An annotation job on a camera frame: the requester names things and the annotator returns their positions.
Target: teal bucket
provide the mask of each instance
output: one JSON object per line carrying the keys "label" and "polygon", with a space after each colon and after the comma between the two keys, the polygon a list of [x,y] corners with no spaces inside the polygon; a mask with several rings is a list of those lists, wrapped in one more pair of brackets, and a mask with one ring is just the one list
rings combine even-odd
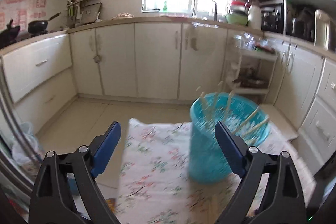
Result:
{"label": "teal bucket", "polygon": [[[210,93],[205,96],[210,105],[212,105],[214,95],[215,93]],[[221,107],[225,109],[227,98],[228,93],[219,94],[215,106],[217,111],[213,117],[215,122],[223,119],[223,111],[219,109]],[[228,129],[231,132],[235,130],[257,107],[258,105],[251,100],[238,95],[233,96],[230,112],[225,121]],[[204,121],[204,113],[200,99],[197,99],[191,106],[190,117],[192,120],[192,135],[188,166],[189,176],[202,184],[219,182],[232,171],[215,138],[214,126],[206,128],[204,122],[202,122]],[[259,109],[256,115],[236,135],[242,135],[246,130],[262,122],[265,118],[266,114]],[[269,126],[265,124],[248,136],[244,136],[243,139],[249,146],[258,146],[267,138],[268,134]]]}

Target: green bowl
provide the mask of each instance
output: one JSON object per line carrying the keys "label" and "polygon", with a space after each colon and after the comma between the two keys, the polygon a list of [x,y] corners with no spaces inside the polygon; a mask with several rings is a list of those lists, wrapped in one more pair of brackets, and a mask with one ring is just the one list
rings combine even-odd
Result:
{"label": "green bowl", "polygon": [[248,18],[245,15],[240,15],[237,13],[231,13],[231,14],[227,14],[225,16],[228,24],[237,24],[237,25],[243,25],[246,26],[247,22],[248,22]]}

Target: silver bolt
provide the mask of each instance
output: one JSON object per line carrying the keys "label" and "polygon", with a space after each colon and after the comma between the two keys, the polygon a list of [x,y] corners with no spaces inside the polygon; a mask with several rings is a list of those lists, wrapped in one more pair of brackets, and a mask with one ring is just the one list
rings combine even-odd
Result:
{"label": "silver bolt", "polygon": [[251,152],[251,153],[257,153],[258,152],[258,148],[256,148],[255,146],[251,146],[250,148],[249,148],[249,151]]}
{"label": "silver bolt", "polygon": [[285,158],[289,158],[289,153],[287,152],[287,151],[283,151],[282,153],[281,153],[281,155],[283,156],[283,157],[285,157]]}
{"label": "silver bolt", "polygon": [[87,146],[83,145],[81,146],[80,148],[78,148],[78,151],[81,152],[81,153],[84,153],[88,150]]}
{"label": "silver bolt", "polygon": [[55,155],[55,152],[54,151],[49,151],[48,153],[47,153],[47,157],[48,158],[51,158],[51,157],[53,157]]}

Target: table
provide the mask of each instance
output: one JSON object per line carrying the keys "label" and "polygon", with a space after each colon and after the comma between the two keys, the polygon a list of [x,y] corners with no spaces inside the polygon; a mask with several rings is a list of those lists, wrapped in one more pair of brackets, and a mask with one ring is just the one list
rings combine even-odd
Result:
{"label": "table", "polygon": [[[143,124],[130,119],[122,162],[116,216],[122,224],[213,224],[240,183],[230,174],[220,183],[200,185],[188,178],[191,123]],[[264,153],[288,151],[301,180],[305,202],[315,181],[296,150],[276,128],[259,146]],[[263,174],[250,213],[267,184]]]}

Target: blue gripper pad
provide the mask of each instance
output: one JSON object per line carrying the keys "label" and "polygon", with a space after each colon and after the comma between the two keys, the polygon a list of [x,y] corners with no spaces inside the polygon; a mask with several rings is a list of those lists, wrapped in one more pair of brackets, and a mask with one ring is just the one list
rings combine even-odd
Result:
{"label": "blue gripper pad", "polygon": [[91,175],[96,178],[99,174],[105,171],[107,164],[112,156],[114,149],[116,148],[121,136],[121,127],[118,122],[114,124],[104,141],[96,151],[93,157],[93,167],[91,169]]}
{"label": "blue gripper pad", "polygon": [[221,122],[216,124],[215,137],[232,172],[243,178],[246,174],[246,159],[242,151],[246,153],[248,148],[244,140],[239,136],[232,135],[230,130]]}

